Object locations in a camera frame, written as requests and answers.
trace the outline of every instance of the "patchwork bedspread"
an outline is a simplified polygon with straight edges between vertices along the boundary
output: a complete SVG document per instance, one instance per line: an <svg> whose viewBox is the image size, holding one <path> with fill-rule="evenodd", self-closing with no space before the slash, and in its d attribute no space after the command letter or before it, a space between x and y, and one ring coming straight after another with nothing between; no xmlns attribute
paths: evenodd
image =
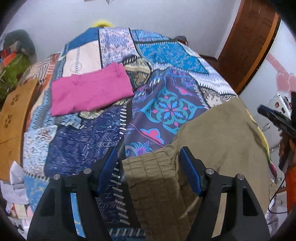
<svg viewBox="0 0 296 241"><path fill-rule="evenodd" d="M122 62L134 97L91 112L52 117L51 84ZM214 105L237 97L197 53L168 37L129 28L90 28L61 53L31 66L20 84L39 77L40 96L29 113L23 168L34 211L50 177L75 175L117 146L119 159L170 144L179 128ZM77 233L84 236L76 196L71 196ZM145 239L119 162L97 204L114 240Z"/></svg>

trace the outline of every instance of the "pink folded cloth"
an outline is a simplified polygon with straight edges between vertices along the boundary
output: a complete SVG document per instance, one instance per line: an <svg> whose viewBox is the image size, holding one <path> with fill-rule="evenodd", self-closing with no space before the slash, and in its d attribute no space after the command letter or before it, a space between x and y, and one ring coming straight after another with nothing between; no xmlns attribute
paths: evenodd
<svg viewBox="0 0 296 241"><path fill-rule="evenodd" d="M133 87L122 64L62 77L52 82L52 116L100 109L133 96Z"/></svg>

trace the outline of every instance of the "black cable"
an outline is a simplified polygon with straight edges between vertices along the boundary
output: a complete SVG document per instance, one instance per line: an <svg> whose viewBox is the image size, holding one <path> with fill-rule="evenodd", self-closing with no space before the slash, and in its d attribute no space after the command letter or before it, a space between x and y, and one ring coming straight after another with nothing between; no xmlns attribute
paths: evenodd
<svg viewBox="0 0 296 241"><path fill-rule="evenodd" d="M286 178L284 178L284 180L283 180L282 183L280 184L278 190L274 193L274 195L273 195L273 197L271 198L270 202L273 200L273 198L275 197L275 195L277 194L277 192L278 192L278 191L280 190L280 188L282 187L282 185L283 185L285 179L286 179ZM281 212L281 213L275 213L275 212L272 212L272 211L270 211L270 209L269 209L269 205L268 205L268 211L269 211L270 213L274 213L274 214L282 214L282 213L287 213L287 212L288 212L288 211L286 211L286 212Z"/></svg>

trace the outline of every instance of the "door frame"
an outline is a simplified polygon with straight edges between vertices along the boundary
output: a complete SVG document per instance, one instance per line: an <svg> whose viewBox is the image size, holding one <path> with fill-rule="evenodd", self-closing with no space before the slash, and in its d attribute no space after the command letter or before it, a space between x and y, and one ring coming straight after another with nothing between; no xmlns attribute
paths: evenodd
<svg viewBox="0 0 296 241"><path fill-rule="evenodd" d="M221 51L221 54L218 57L218 62L221 60L221 58L223 57L223 55L225 54L225 52L227 51L227 48L231 42L231 38L235 33L235 29L237 27L237 24L239 22L239 18L241 16L242 13L242 9L244 7L244 3L245 0L242 0L239 6L239 10L237 12L237 16L234 20L233 26L231 28L231 31L228 35L228 38L225 42L225 45ZM244 87L250 82L251 78L253 78L253 76L255 75L255 73L257 72L257 70L259 69L260 65L262 64L264 58L266 57L268 51L271 48L271 45L275 39L275 36L277 34L277 31L279 29L279 24L280 24L281 19L279 18L278 14L275 13L274 16L274 20L272 22L271 28L270 28L270 32L266 38L266 41L260 51L260 53L258 54L257 58L255 59L253 65L251 66L251 68L249 69L249 71L247 72L246 76L243 78L243 80L239 83L238 87L235 88L235 92L237 94L240 94L242 92L242 90L244 89Z"/></svg>

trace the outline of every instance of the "orange object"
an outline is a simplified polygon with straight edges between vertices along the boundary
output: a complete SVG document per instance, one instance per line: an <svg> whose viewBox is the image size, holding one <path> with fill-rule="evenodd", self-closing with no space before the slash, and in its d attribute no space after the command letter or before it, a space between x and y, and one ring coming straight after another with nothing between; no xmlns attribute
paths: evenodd
<svg viewBox="0 0 296 241"><path fill-rule="evenodd" d="M296 204L296 166L288 168L285 178L287 186L287 211L289 213L294 204Z"/></svg>
<svg viewBox="0 0 296 241"><path fill-rule="evenodd" d="M0 180L9 181L13 161L21 165L25 120L37 89L38 79L11 92L0 113Z"/></svg>
<svg viewBox="0 0 296 241"><path fill-rule="evenodd" d="M16 52L11 53L10 55L8 55L4 60L3 63L5 65L5 67L17 56Z"/></svg>

